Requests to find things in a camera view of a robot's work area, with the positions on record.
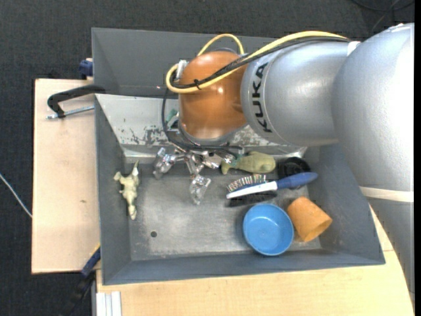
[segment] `wooden table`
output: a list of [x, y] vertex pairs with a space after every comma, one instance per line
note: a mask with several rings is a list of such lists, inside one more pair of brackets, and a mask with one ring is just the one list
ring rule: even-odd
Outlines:
[[[32, 272], [78, 271], [99, 242], [93, 112], [47, 120], [47, 98], [88, 84], [36, 81]], [[67, 101], [64, 109], [92, 103]], [[385, 265], [103, 286], [131, 315], [413, 315], [397, 256], [376, 217]]]

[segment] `yellow cable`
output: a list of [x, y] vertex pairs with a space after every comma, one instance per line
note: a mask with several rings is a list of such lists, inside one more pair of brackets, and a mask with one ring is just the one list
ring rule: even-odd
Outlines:
[[238, 45], [238, 49], [240, 54], [244, 54], [244, 48], [243, 45], [241, 44], [241, 41], [237, 38], [237, 36], [232, 35], [232, 34], [220, 34], [215, 36], [214, 38], [212, 38], [208, 43], [206, 43], [203, 48], [200, 50], [200, 52], [197, 54], [197, 56], [202, 55], [206, 49], [209, 48], [209, 46], [214, 43], [215, 41], [218, 41], [220, 38], [232, 38], [234, 39], [234, 41], [237, 43]]
[[[199, 52], [199, 54], [197, 54], [197, 56], [201, 55], [213, 42], [215, 42], [216, 40], [218, 40], [222, 36], [229, 36], [229, 35], [231, 35], [231, 34], [221, 34], [219, 36], [216, 36], [215, 38], [213, 38], [212, 40], [210, 40], [202, 48], [202, 50], [200, 50], [200, 52]], [[300, 38], [304, 38], [304, 37], [311, 37], [311, 36], [314, 36], [314, 37], [316, 37], [316, 36], [329, 36], [329, 37], [332, 37], [332, 38], [343, 38], [343, 39], [345, 39], [344, 36], [340, 36], [340, 35], [332, 34], [332, 33], [327, 33], [327, 32], [319, 32], [319, 31], [313, 31], [313, 30], [307, 31], [307, 32], [299, 32], [299, 33], [295, 33], [295, 34], [284, 36], [284, 37], [282, 37], [280, 39], [277, 39], [277, 40], [275, 40], [275, 41], [273, 41], [273, 42], [265, 45], [264, 47], [260, 48], [259, 50], [255, 51], [253, 54], [251, 54], [250, 56], [248, 56], [248, 59], [251, 58], [251, 57], [257, 56], [257, 55], [259, 55], [261, 53], [264, 53], [265, 51], [268, 51], [268, 50], [276, 47], [277, 45], [281, 45], [281, 44], [283, 44], [283, 43], [285, 43], [287, 41], [296, 40], [296, 39], [300, 39]], [[172, 66], [171, 69], [167, 72], [166, 78], [165, 78], [165, 83], [166, 83], [167, 88], [169, 90], [171, 90], [172, 92], [175, 92], [175, 93], [191, 93], [191, 92], [196, 92], [198, 90], [204, 89], [204, 88], [209, 87], [212, 84], [216, 83], [217, 81], [220, 81], [221, 79], [229, 76], [230, 74], [234, 73], [236, 70], [238, 70], [240, 68], [239, 67], [239, 68], [233, 69], [233, 70], [231, 70], [229, 72], [226, 72], [225, 74], [223, 74], [221, 76], [218, 76], [218, 77], [214, 78], [211, 81], [208, 81], [208, 82], [199, 84], [200, 89], [197, 86], [186, 88], [186, 89], [181, 89], [181, 88], [176, 88], [173, 85], [171, 85], [171, 75], [172, 75], [172, 73], [175, 70], [177, 70], [177, 67], [178, 67], [178, 64]]]

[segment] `orange robot part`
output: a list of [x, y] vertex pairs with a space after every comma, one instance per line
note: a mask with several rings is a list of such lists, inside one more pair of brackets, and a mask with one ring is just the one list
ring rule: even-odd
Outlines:
[[[195, 57], [186, 66], [180, 84], [194, 83], [238, 59], [231, 51], [211, 51]], [[190, 138], [217, 140], [246, 124], [240, 101], [241, 79], [246, 66], [209, 87], [196, 92], [181, 93], [180, 128]]]

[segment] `gray bin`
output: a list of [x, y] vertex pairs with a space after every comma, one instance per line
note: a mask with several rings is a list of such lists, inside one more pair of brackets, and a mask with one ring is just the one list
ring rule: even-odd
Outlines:
[[[163, 75], [179, 59], [190, 59], [211, 35], [137, 30], [93, 30], [95, 84], [108, 93], [95, 98], [97, 174], [104, 284], [180, 280], [217, 276], [300, 271], [385, 263], [366, 198], [361, 194], [338, 145], [310, 148], [305, 159], [319, 178], [299, 191], [281, 191], [275, 203], [286, 206], [306, 195], [333, 219], [315, 241], [295, 240], [276, 257], [253, 252], [241, 222], [249, 207], [227, 207], [225, 185], [243, 174], [204, 170], [212, 178], [203, 202], [192, 204], [189, 173], [183, 163], [156, 180], [153, 157], [166, 145], [159, 126]], [[247, 51], [272, 39], [243, 37]], [[235, 48], [230, 40], [221, 44]], [[171, 101], [168, 108], [176, 107]], [[259, 142], [277, 157], [297, 152]], [[137, 219], [112, 178], [129, 173], [140, 160]]]

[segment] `orange cup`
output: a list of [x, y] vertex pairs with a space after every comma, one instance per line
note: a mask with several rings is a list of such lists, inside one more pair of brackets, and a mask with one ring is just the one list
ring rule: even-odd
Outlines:
[[321, 235], [332, 223], [332, 218], [306, 197], [294, 200], [287, 208], [287, 213], [305, 242]]

